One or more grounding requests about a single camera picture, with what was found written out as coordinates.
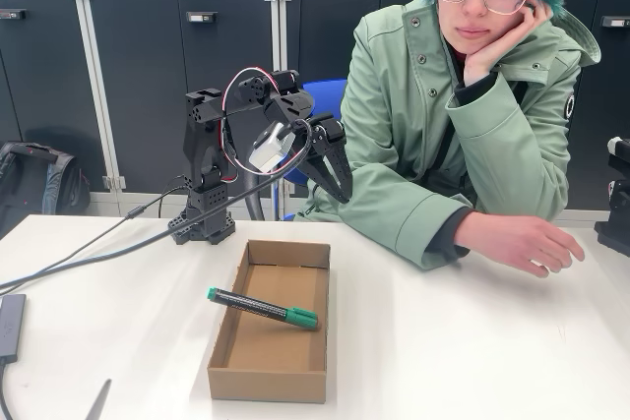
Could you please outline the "seated person's left hand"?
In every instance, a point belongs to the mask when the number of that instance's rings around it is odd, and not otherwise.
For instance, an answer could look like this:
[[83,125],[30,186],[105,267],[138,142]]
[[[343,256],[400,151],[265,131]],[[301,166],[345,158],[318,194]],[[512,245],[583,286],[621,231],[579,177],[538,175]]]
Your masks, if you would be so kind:
[[498,39],[468,54],[464,68],[464,85],[470,87],[487,77],[492,67],[513,47],[530,35],[537,27],[553,17],[551,7],[541,0],[527,0],[518,11],[523,17]]

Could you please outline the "seated person's right hand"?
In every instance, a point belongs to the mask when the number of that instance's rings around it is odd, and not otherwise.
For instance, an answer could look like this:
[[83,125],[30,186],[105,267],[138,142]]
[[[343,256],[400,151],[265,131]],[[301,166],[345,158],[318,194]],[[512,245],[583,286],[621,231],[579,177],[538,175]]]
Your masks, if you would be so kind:
[[458,226],[454,244],[538,278],[585,258],[572,235],[537,216],[473,212]]

